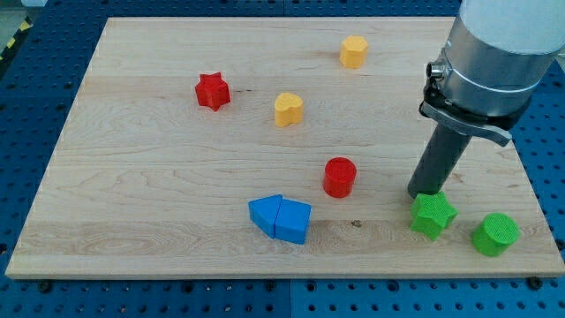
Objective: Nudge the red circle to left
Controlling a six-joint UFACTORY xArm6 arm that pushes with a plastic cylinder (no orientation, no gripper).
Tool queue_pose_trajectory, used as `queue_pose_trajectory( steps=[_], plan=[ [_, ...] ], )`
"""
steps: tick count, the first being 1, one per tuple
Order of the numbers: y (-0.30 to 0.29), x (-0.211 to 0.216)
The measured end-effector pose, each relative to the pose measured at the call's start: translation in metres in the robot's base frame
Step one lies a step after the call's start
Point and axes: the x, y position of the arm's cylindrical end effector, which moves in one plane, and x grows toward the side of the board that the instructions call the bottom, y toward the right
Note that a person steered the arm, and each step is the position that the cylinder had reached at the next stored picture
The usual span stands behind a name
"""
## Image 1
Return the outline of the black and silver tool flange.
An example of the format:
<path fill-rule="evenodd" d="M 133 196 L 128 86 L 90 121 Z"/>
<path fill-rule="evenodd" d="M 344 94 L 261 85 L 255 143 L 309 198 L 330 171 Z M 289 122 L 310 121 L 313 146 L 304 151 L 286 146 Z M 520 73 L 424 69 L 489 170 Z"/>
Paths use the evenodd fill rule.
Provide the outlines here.
<path fill-rule="evenodd" d="M 422 116 L 429 117 L 456 133 L 491 140 L 501 147 L 512 140 L 509 130 L 531 103 L 529 97 L 523 106 L 509 115 L 489 117 L 456 106 L 440 91 L 435 81 L 427 81 L 423 93 L 424 101 L 419 106 Z"/>

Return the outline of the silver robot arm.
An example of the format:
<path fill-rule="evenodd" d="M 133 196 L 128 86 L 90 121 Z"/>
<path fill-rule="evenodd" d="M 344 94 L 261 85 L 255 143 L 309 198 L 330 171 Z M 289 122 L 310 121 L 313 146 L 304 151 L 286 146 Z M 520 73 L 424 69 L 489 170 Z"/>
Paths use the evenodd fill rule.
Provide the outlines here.
<path fill-rule="evenodd" d="M 407 186 L 436 194 L 471 138 L 504 147 L 564 47 L 562 0 L 465 0 L 426 67 L 422 116 L 437 125 Z"/>

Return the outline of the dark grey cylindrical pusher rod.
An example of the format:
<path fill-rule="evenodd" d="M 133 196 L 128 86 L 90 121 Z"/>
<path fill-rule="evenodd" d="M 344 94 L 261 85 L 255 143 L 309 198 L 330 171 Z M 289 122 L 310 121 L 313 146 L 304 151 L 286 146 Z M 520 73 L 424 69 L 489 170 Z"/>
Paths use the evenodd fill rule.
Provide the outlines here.
<path fill-rule="evenodd" d="M 409 195 L 438 193 L 470 140 L 469 135 L 437 124 L 407 186 Z"/>

